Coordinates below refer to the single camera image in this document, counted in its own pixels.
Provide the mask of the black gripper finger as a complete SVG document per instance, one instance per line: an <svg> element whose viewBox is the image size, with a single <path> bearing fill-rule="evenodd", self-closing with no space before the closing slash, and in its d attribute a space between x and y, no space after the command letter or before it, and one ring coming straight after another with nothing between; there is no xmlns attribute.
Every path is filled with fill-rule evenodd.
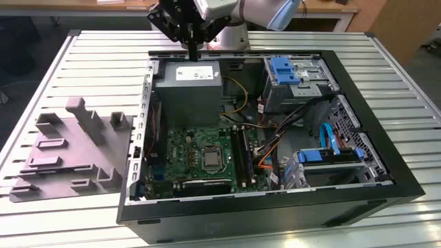
<svg viewBox="0 0 441 248"><path fill-rule="evenodd" d="M210 42L230 22L230 16L214 19L209 24L203 22L193 24L193 61L198 60L199 45Z"/></svg>
<svg viewBox="0 0 441 248"><path fill-rule="evenodd" d="M179 42L182 48L187 50L189 60L193 61L193 39L190 35L190 24L182 27L170 18L169 14L163 11L159 4L154 4L146 15L153 26L162 32L162 34L173 41Z"/></svg>

